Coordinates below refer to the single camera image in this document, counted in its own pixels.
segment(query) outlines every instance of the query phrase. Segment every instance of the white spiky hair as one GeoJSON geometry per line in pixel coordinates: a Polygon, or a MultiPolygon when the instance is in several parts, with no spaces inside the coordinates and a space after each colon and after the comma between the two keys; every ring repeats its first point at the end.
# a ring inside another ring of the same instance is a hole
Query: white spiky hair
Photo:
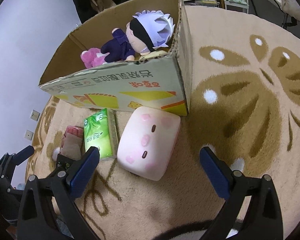
{"type": "Polygon", "coordinates": [[[136,13],[136,18],[148,33],[154,49],[168,47],[167,42],[171,39],[174,30],[173,19],[170,14],[162,11],[142,11],[136,13]]]}

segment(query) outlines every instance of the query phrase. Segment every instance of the purple plush outfit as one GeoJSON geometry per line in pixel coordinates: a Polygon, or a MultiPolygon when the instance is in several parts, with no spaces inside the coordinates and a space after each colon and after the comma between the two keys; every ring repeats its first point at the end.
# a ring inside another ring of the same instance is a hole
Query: purple plush outfit
{"type": "Polygon", "coordinates": [[[101,53],[110,53],[105,57],[106,62],[116,62],[126,60],[128,56],[134,56],[135,51],[131,47],[127,35],[121,29],[117,29],[112,33],[113,39],[108,41],[101,47],[101,53]]]}

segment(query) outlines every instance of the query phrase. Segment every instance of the floor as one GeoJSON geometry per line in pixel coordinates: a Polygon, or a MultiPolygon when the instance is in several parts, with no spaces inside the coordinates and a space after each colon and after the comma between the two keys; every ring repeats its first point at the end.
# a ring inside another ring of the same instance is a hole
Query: floor
{"type": "MultiPolygon", "coordinates": [[[[274,6],[268,0],[253,0],[253,2],[260,18],[281,26],[284,18],[284,13],[280,11],[279,8],[274,6]]],[[[256,15],[251,0],[249,0],[249,5],[249,14],[256,15]]],[[[300,39],[300,22],[298,22],[297,26],[288,27],[287,30],[300,39]]]]}

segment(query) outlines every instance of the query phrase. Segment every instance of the pink marshmallow pillow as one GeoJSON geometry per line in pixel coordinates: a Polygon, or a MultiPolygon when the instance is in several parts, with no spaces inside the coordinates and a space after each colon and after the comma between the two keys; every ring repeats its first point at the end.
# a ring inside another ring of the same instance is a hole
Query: pink marshmallow pillow
{"type": "Polygon", "coordinates": [[[180,116],[145,106],[137,108],[119,142],[119,165],[158,181],[167,169],[179,128],[180,116]]]}
{"type": "Polygon", "coordinates": [[[108,54],[109,53],[102,54],[101,50],[98,48],[91,48],[82,52],[80,57],[86,68],[92,68],[106,64],[105,57],[108,54]]]}

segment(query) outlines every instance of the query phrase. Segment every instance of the screw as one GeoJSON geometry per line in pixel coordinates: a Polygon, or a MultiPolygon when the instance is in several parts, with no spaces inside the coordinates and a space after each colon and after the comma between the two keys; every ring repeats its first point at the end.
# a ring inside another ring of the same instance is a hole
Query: screw
{"type": "Polygon", "coordinates": [[[28,180],[29,181],[34,181],[35,180],[35,176],[34,175],[29,176],[28,180]]]}
{"type": "Polygon", "coordinates": [[[266,174],[263,177],[265,178],[266,181],[271,181],[270,175],[266,174]]]}
{"type": "Polygon", "coordinates": [[[65,175],[66,175],[66,172],[65,172],[65,171],[59,171],[59,172],[58,172],[58,177],[59,177],[59,178],[63,178],[65,175]]]}
{"type": "Polygon", "coordinates": [[[241,171],[234,171],[233,175],[236,176],[236,177],[241,177],[242,173],[241,173],[241,171]]]}

